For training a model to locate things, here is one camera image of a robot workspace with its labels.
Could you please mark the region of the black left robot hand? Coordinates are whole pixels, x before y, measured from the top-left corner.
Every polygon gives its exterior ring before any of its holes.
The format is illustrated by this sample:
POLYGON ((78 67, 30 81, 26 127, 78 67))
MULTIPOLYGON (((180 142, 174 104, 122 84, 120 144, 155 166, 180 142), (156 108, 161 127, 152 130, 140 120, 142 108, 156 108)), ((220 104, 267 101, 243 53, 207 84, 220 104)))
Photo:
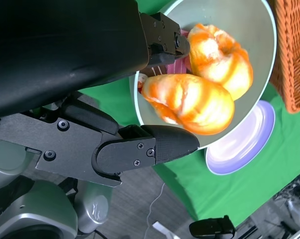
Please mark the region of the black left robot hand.
POLYGON ((188 55, 180 26, 134 0, 0 0, 0 140, 39 156, 36 168, 116 187, 124 171, 198 150, 173 126, 120 128, 78 90, 188 55))

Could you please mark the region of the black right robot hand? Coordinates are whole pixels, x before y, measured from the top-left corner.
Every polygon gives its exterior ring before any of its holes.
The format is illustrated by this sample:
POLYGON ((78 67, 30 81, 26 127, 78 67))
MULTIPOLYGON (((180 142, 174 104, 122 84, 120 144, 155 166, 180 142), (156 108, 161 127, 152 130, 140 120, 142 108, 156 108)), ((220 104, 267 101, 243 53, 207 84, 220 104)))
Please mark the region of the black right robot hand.
POLYGON ((190 233, 197 239, 236 239, 237 232, 228 215, 209 218, 189 225, 190 233))

